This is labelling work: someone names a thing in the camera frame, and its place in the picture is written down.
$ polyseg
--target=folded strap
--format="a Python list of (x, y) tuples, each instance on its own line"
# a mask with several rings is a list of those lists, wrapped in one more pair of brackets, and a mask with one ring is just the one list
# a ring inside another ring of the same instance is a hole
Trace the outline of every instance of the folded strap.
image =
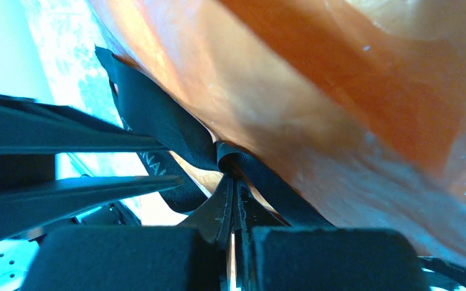
[[(96, 55), (110, 81), (118, 86), (118, 94), (112, 90), (116, 107), (133, 132), (156, 138), (196, 168), (221, 172), (228, 172), (231, 167), (240, 169), (262, 197), (293, 226), (333, 226), (256, 157), (225, 142), (214, 144), (208, 130), (153, 80), (117, 60), (107, 49), (96, 47)], [(147, 154), (151, 155), (153, 161), (158, 158), (155, 153)], [(159, 175), (163, 160), (167, 174), (181, 176), (188, 184), (188, 175), (183, 175), (183, 169), (169, 156), (159, 157), (155, 175)], [(150, 175), (151, 165), (147, 168)], [(190, 184), (161, 193), (173, 210), (195, 209), (198, 201), (203, 200), (202, 191), (194, 183)]]

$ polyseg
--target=white power strip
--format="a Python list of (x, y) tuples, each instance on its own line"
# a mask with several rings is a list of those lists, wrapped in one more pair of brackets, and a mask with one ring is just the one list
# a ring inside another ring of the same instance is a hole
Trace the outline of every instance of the white power strip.
[(37, 251), (36, 241), (0, 241), (0, 291), (14, 291), (20, 288)]

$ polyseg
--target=black nylon strap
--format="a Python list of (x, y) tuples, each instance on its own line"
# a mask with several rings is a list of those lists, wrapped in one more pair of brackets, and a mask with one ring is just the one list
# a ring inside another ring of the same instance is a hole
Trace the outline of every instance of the black nylon strap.
[[(107, 49), (96, 47), (96, 54), (110, 80), (119, 88), (117, 110), (135, 133), (155, 137), (199, 169), (227, 170), (225, 165), (234, 163), (264, 199), (293, 226), (333, 226), (257, 158), (223, 142), (216, 148), (208, 130), (153, 80), (117, 60)], [(188, 199), (191, 195), (203, 194), (185, 192), (184, 195)], [(179, 199), (178, 203), (185, 204), (186, 200)]]

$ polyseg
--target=black plastic piece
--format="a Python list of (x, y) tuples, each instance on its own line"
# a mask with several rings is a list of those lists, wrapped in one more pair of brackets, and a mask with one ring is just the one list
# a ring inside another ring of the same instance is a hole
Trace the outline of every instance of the black plastic piece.
[(392, 230), (258, 227), (249, 290), (429, 291), (417, 254)]
[(0, 192), (55, 180), (54, 155), (0, 155)]
[(68, 106), (0, 98), (0, 155), (167, 150)]
[(216, 291), (216, 252), (186, 227), (68, 227), (43, 242), (21, 290)]
[(179, 178), (70, 178), (0, 193), (0, 239), (105, 203), (178, 186)]

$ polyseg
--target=plastic bag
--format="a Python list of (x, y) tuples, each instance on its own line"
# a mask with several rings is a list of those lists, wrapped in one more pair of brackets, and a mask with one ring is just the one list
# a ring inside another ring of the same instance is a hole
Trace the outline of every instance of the plastic bag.
[(466, 1), (89, 2), (109, 49), (333, 224), (466, 266)]

